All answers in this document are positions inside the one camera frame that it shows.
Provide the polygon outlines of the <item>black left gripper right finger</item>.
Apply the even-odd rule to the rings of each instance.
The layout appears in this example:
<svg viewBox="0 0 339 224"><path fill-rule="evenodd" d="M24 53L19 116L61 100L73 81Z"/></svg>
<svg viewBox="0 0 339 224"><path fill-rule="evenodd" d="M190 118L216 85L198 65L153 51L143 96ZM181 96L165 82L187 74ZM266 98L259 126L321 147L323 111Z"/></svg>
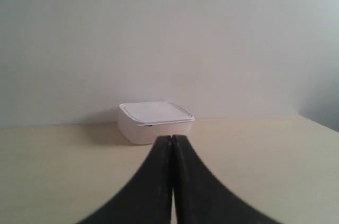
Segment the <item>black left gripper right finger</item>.
<svg viewBox="0 0 339 224"><path fill-rule="evenodd" d="M171 141L177 223L277 223L227 189L186 136L173 135Z"/></svg>

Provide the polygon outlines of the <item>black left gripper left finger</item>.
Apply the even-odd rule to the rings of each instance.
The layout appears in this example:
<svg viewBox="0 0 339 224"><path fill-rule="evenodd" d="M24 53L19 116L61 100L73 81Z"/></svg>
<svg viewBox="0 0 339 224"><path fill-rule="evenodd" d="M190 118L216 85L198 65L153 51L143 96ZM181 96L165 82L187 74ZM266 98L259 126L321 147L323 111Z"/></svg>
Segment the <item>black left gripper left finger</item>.
<svg viewBox="0 0 339 224"><path fill-rule="evenodd" d="M133 177L79 223L170 223L171 136L158 137Z"/></svg>

